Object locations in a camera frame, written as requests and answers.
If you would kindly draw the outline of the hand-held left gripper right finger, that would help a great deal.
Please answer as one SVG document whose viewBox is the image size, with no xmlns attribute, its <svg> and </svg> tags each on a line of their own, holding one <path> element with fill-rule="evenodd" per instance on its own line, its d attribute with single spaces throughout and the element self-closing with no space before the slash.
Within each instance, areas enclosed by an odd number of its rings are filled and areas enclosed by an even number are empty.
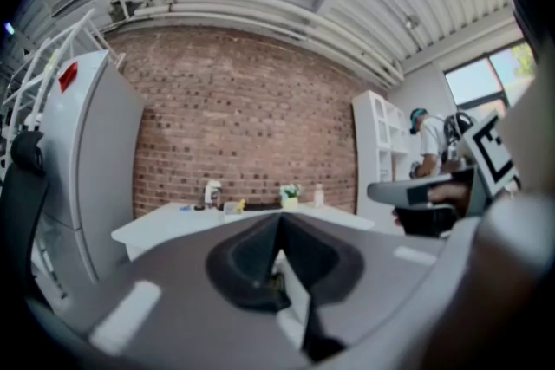
<svg viewBox="0 0 555 370">
<path fill-rule="evenodd" d="M 408 299 L 444 246 L 282 216 L 279 272 L 290 305 L 279 313 L 281 332 L 311 361 L 355 346 Z"/>
</svg>

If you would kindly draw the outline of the person's right hand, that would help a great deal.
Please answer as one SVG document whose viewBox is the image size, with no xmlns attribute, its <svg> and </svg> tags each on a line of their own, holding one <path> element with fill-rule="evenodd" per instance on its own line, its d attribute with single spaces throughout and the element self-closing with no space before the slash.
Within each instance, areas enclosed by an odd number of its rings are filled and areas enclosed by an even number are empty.
<svg viewBox="0 0 555 370">
<path fill-rule="evenodd" d="M 445 183 L 428 191 L 428 202 L 434 204 L 449 203 L 466 208 L 470 199 L 470 187 L 462 183 Z"/>
</svg>

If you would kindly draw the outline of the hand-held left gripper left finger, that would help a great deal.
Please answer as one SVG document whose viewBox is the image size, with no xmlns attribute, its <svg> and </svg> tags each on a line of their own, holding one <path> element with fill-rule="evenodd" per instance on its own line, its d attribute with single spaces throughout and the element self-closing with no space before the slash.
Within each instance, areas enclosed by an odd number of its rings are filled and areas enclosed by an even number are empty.
<svg viewBox="0 0 555 370">
<path fill-rule="evenodd" d="M 275 213 L 165 242 L 99 287 L 88 340 L 128 361 L 300 361 L 304 332 L 272 269 L 303 237 L 300 216 Z"/>
</svg>

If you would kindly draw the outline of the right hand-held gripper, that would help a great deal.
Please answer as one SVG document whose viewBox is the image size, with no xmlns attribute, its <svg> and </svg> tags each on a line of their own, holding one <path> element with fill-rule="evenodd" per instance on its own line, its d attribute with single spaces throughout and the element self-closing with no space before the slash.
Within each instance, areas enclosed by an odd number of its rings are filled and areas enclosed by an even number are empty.
<svg viewBox="0 0 555 370">
<path fill-rule="evenodd" d="M 472 183 L 467 216 L 483 214 L 497 198 L 520 190 L 518 171 L 497 129 L 500 114 L 494 110 L 463 135 L 459 154 L 471 168 L 433 177 L 372 183 L 368 198 L 383 204 L 426 204 L 428 192 L 438 186 Z M 440 237 L 452 230 L 456 211 L 449 205 L 419 210 L 394 208 L 396 219 L 408 236 Z"/>
</svg>

